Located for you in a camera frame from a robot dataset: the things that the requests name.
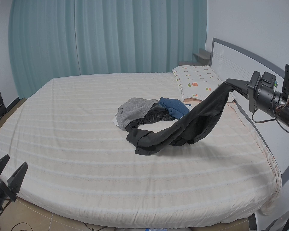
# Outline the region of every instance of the wall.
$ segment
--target wall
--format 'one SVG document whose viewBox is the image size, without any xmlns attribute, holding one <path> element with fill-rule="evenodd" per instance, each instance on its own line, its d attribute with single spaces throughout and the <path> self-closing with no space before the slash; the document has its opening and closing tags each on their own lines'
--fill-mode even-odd
<svg viewBox="0 0 289 231">
<path fill-rule="evenodd" d="M 17 97 L 8 49 L 8 24 L 12 0 L 0 0 L 0 91 L 8 107 Z"/>
<path fill-rule="evenodd" d="M 206 50 L 230 42 L 285 68 L 289 63 L 288 0 L 208 0 Z"/>
</svg>

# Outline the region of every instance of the gray knit fabric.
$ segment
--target gray knit fabric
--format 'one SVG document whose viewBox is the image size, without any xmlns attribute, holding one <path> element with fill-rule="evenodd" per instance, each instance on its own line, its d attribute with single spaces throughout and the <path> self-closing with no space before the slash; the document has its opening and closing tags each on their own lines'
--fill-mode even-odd
<svg viewBox="0 0 289 231">
<path fill-rule="evenodd" d="M 151 109 L 156 99 L 131 98 L 118 108 L 116 121 L 121 129 L 124 129 L 131 121 L 143 118 Z"/>
</svg>

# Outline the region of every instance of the bed sheet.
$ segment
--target bed sheet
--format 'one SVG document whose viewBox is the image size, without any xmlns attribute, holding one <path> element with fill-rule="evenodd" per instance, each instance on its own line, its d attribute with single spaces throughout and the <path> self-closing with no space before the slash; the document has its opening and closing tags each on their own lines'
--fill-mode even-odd
<svg viewBox="0 0 289 231">
<path fill-rule="evenodd" d="M 24 162 L 19 196 L 53 213 L 120 228 L 229 223 L 261 208 L 281 188 L 280 170 L 235 104 L 193 145 L 141 156 L 112 123 L 132 97 L 179 98 L 172 73 L 52 79 L 0 129 L 6 180 Z"/>
</svg>

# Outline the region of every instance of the floor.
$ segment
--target floor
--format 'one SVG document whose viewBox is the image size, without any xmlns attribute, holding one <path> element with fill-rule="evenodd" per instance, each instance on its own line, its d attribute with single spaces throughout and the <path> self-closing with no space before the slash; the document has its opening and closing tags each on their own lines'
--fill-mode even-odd
<svg viewBox="0 0 289 231">
<path fill-rule="evenodd" d="M 20 100 L 8 113 L 0 119 L 0 127 L 13 114 L 18 107 L 24 103 L 25 99 Z M 68 219 L 41 207 L 29 203 L 21 198 L 11 203 L 0 216 L 1 231 L 89 231 L 98 230 L 102 226 L 87 224 L 72 219 Z M 107 227 L 103 231 L 114 231 L 115 228 Z M 192 231 L 249 231 L 247 218 L 236 220 L 232 223 L 219 223 L 208 227 L 191 228 Z"/>
</svg>

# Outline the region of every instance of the teal curtain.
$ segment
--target teal curtain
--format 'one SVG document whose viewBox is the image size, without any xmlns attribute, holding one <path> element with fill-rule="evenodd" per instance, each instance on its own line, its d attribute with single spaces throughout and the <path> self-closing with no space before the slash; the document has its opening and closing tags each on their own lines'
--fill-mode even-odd
<svg viewBox="0 0 289 231">
<path fill-rule="evenodd" d="M 205 48 L 206 0 L 14 0 L 9 50 L 19 97 L 63 76 L 170 72 Z"/>
</svg>

